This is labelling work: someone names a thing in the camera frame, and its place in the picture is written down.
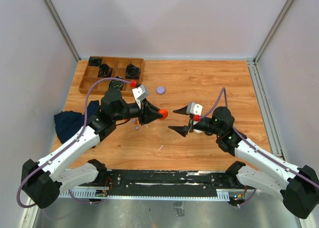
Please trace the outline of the white earbud charging case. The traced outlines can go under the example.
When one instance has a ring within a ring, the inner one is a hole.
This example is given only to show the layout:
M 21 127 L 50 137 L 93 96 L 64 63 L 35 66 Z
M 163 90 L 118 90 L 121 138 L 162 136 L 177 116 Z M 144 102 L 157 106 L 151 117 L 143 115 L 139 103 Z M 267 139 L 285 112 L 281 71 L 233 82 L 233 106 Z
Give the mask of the white earbud charging case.
M 197 133 L 197 134 L 200 134 L 200 133 L 202 133 L 203 131 L 200 131 L 200 130 L 197 130 L 197 129 L 194 129 L 193 130 L 195 133 Z

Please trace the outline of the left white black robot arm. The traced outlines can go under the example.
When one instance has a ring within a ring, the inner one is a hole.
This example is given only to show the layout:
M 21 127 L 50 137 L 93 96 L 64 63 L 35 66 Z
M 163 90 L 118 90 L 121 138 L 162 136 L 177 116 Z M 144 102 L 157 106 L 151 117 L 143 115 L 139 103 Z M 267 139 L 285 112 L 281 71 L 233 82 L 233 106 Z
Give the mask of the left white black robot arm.
M 99 109 L 84 120 L 84 125 L 67 142 L 49 155 L 22 165 L 21 183 L 16 197 L 25 192 L 34 206 L 44 209 L 58 196 L 77 185 L 93 183 L 101 186 L 106 182 L 104 164 L 90 160 L 77 169 L 68 169 L 84 152 L 95 147 L 115 129 L 116 122 L 136 118 L 140 125 L 165 119 L 167 112 L 148 102 L 143 87 L 132 90 L 135 102 L 127 103 L 119 90 L 108 90 L 101 99 Z

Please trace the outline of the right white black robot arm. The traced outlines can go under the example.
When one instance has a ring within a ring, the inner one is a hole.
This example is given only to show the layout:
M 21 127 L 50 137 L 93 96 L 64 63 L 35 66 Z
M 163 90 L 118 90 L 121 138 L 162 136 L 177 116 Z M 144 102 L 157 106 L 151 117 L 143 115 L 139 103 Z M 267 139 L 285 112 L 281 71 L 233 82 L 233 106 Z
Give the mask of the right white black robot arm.
M 211 117 L 201 115 L 202 106 L 194 102 L 174 110 L 189 116 L 185 126 L 170 126 L 182 136 L 201 131 L 216 135 L 218 147 L 242 159 L 227 170 L 226 183 L 231 188 L 253 187 L 280 200 L 298 218 L 306 219 L 319 204 L 319 179 L 313 168 L 302 168 L 284 161 L 259 147 L 234 128 L 234 117 L 226 106 L 214 109 Z

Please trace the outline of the orange earbud charging case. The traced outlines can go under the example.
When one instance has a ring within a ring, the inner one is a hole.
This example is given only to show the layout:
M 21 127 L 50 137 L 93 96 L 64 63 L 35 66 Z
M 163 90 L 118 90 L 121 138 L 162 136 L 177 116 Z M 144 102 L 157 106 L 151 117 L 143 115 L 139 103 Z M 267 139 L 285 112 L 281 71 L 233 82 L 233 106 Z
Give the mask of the orange earbud charging case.
M 158 113 L 162 115 L 162 117 L 160 118 L 160 120 L 164 120 L 164 119 L 166 119 L 166 118 L 168 117 L 168 111 L 165 110 L 165 109 L 160 109 L 160 110 L 158 111 Z

